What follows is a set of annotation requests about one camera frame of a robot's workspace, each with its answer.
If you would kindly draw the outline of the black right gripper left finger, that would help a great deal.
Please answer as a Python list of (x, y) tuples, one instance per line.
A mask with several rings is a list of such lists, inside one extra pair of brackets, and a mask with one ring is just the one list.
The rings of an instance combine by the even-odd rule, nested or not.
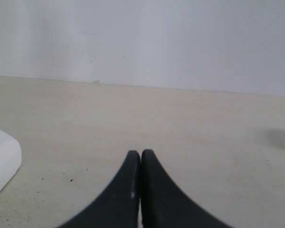
[(129, 151), (120, 169), (101, 194), (61, 227), (138, 227), (140, 163), (139, 153)]

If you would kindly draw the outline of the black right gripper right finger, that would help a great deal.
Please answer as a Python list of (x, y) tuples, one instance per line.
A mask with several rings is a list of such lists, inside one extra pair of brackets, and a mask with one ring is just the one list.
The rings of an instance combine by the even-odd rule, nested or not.
[(170, 178), (153, 150), (142, 152), (141, 209), (144, 228), (229, 228)]

